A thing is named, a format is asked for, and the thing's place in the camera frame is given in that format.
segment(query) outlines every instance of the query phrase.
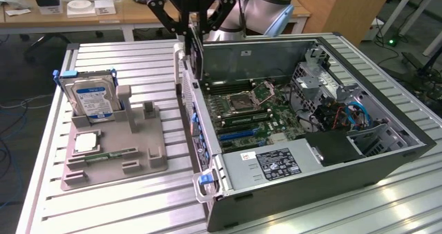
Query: hard drive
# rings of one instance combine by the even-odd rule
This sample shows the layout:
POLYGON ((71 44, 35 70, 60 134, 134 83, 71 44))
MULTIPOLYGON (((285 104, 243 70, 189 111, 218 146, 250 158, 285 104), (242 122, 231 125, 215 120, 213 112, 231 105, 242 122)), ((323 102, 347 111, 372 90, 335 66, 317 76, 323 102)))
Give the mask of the hard drive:
POLYGON ((114 112, 122 110, 116 98, 116 71, 66 71, 60 84, 75 116, 86 115, 91 123, 114 120, 114 112))

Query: blue cable on floor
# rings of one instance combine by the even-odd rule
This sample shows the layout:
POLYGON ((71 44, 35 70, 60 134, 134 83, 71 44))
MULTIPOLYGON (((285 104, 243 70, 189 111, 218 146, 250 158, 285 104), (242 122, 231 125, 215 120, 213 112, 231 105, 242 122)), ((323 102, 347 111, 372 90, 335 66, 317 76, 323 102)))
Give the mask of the blue cable on floor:
MULTIPOLYGON (((22 116, 22 117, 23 117, 23 122, 22 122, 22 126, 19 127, 19 129, 18 129, 16 131, 14 131, 10 135, 2 137, 2 140, 6 140, 6 139, 14 137, 16 134, 19 134, 19 132, 23 130, 23 128, 24 128, 24 126, 26 126, 26 124, 27 124, 27 116, 23 115, 23 114, 11 113, 11 112, 4 112, 4 111, 0 111, 0 113, 4 114, 4 115, 12 115, 12 116, 22 116)), ((15 169, 16 176, 18 176, 18 180, 19 180, 19 189, 18 189, 18 191, 15 192, 15 195, 11 197, 11 199, 10 199, 6 203, 3 203, 3 205, 0 206, 0 210, 2 210, 2 208, 3 208, 4 206, 7 206, 7 204, 8 204, 10 202, 12 202, 12 201, 20 196, 20 194, 22 194, 22 192, 23 192, 23 177, 22 177, 22 171, 20 171, 20 168, 19 168, 18 162, 16 162, 16 160, 15 160, 15 157, 14 157, 11 151, 7 150, 7 147, 6 147, 4 149, 0 148, 0 151, 3 151, 4 154, 6 154, 6 155, 10 155, 10 157, 11 157, 11 164, 12 164, 12 167, 14 167, 14 169, 15 169)))

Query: wooden table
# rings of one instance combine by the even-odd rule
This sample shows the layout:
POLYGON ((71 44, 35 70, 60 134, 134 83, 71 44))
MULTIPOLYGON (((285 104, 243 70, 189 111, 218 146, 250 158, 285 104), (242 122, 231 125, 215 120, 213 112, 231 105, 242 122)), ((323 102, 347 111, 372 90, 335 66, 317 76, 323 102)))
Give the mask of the wooden table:
POLYGON ((0 24, 6 22, 6 11, 3 5, 0 5, 0 24))
MULTIPOLYGON (((134 41, 134 29, 163 27, 150 8, 134 0, 115 1, 116 14, 87 18, 68 18, 67 3, 64 3, 63 14, 42 15, 35 0, 28 2, 34 6, 32 12, 19 16, 8 16, 4 13, 6 10, 12 9, 10 5, 0 8, 0 34, 122 30, 124 40, 134 41)), ((298 0, 293 0, 293 5, 295 10, 290 22, 295 24, 291 33, 297 34, 303 31, 310 12, 298 0)), ((166 11, 173 18, 178 19, 178 11, 170 2, 166 3, 166 11)))

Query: aluminum table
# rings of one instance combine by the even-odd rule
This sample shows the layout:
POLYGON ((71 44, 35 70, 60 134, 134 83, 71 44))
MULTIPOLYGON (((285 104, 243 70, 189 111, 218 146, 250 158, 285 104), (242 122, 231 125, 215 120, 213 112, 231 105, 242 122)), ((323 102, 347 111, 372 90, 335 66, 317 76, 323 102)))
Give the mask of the aluminum table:
MULTIPOLYGON (((438 145, 378 184, 218 233, 438 232, 442 230, 442 120, 342 37, 323 34, 323 38, 438 145)), ((72 109, 58 88, 18 233, 206 233, 174 87, 177 42, 95 43, 67 51, 63 70, 115 68, 119 83, 132 85, 134 106, 144 100, 159 104, 170 168, 157 174, 62 191, 72 109)), ((347 72, 330 62, 341 81, 351 83, 347 72)))

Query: desk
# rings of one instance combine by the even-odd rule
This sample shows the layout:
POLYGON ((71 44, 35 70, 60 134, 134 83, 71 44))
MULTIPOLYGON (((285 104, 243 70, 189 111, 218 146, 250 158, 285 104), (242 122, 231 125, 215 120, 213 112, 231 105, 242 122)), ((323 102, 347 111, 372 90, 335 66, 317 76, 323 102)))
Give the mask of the desk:
MULTIPOLYGON (((8 5, 0 8, 0 35, 2 34, 31 34, 31 33, 56 33, 56 32, 80 32, 80 31, 103 31, 122 30, 126 41, 134 41, 132 30, 136 28, 158 28, 163 27, 153 11, 146 5, 142 5, 132 0, 118 0, 115 3, 116 14, 98 17, 74 18, 66 16, 64 13, 56 15, 42 15, 36 6, 35 0, 28 0, 32 4, 32 12, 19 16, 6 16, 4 10, 11 10, 8 5)), ((293 0, 295 10, 290 22, 295 23, 291 33, 301 33, 305 28, 310 12, 302 7, 298 0, 293 0)), ((178 18, 178 11, 166 3, 169 14, 178 18)))
MULTIPOLYGON (((442 120, 345 38, 331 33, 321 36, 437 141, 437 146, 376 185, 218 234, 437 232, 442 228, 442 120)), ((92 43, 67 51, 63 71, 94 71, 112 66, 119 71, 119 84, 132 85, 132 105, 139 106, 144 100, 159 105, 169 170, 62 191, 72 108, 58 87, 16 233, 207 233, 203 206, 195 200, 177 102, 173 68, 177 42, 92 43)), ((351 84, 350 74, 335 60, 329 61, 337 77, 351 84)))
POLYGON ((6 22, 6 12, 4 12, 4 6, 0 5, 0 24, 6 22))

